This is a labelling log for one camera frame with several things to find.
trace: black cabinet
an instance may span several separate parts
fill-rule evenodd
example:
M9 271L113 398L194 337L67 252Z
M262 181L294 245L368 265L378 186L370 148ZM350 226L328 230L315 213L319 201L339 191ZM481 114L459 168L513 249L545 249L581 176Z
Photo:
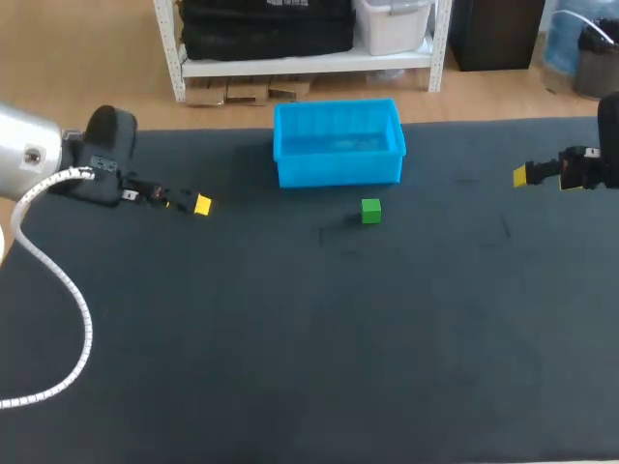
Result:
M450 45L462 71L531 64L545 0L454 0Z

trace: green cube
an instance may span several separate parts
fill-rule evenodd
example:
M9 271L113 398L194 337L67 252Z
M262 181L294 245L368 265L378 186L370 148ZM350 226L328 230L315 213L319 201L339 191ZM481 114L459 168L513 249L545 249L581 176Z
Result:
M379 199L361 200L361 222L363 224L380 224L381 217Z

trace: gray trash bin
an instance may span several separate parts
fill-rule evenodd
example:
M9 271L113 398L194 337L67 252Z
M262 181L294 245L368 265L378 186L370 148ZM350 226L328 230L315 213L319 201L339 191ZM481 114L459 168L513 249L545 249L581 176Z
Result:
M619 92L619 20L600 19L596 24L615 42L609 43L593 27L580 34L580 57L574 90L592 99L602 99Z

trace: white cable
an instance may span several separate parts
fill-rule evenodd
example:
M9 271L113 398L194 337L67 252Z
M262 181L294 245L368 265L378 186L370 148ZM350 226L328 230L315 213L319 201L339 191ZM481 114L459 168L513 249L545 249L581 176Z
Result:
M13 233L15 234L15 239L35 258L41 261L50 271L52 271L52 273L60 279L60 281L67 287L71 295L74 297L75 302L81 311L81 317L84 322L84 346L81 350L81 355L79 356L79 360L77 361L74 370L71 371L65 380L40 393L0 400L0 410L38 403L39 401L44 401L52 396L55 396L75 381L88 361L90 350L93 346L93 322L90 317L90 311L88 310L88 304L84 300L84 297L81 295L79 289L65 274L65 272L60 269L60 267L54 263L51 258L40 251L33 245L32 242L30 242L30 240L26 238L21 231L21 223L30 204L35 200L35 198L47 191L50 187L71 180L93 180L94 178L95 173L92 169L72 167L65 171L58 172L34 186L25 195L23 195L15 206L13 215L11 216L11 227L13 229Z
M614 40L613 40L613 39L611 39L611 38L610 38L610 36L609 36L606 32L604 32L604 31L603 31L600 27L598 27L598 25L597 25L597 24L595 24L593 21L590 21L589 19L587 19L587 18L586 18L586 17L584 17L583 15L578 14L578 13L574 13L574 12L571 12L570 10L557 10L556 12L554 12L554 15L556 15L557 13L565 13L565 14L567 14L567 15L572 15L572 16L574 16L574 17L577 17L578 19L582 19L584 22L586 22L586 23L587 23L587 24L589 24L591 27L593 27L596 31L598 31L598 33L599 33L602 37L604 37L604 38L608 41L608 43L609 43L609 44L613 44L613 45L615 45Z

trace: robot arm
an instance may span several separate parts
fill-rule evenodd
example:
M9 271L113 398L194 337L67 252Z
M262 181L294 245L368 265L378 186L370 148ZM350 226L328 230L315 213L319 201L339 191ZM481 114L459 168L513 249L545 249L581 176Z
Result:
M21 231L29 205L50 190L108 207L121 201L174 208L208 216L211 200L188 189L165 188L131 169L137 122L111 106L99 108L84 134L61 132L54 123L0 104L0 196L18 200L11 217L15 240L67 287L80 310L84 344L74 369L59 384L38 393L0 399L0 410L45 401L79 376L90 356L93 324L88 304L73 281ZM0 260L4 236L0 228Z
M558 159L529 161L514 171L514 187L536 186L560 176L561 189L595 189L604 184L619 189L619 93L600 101L600 148L570 147Z

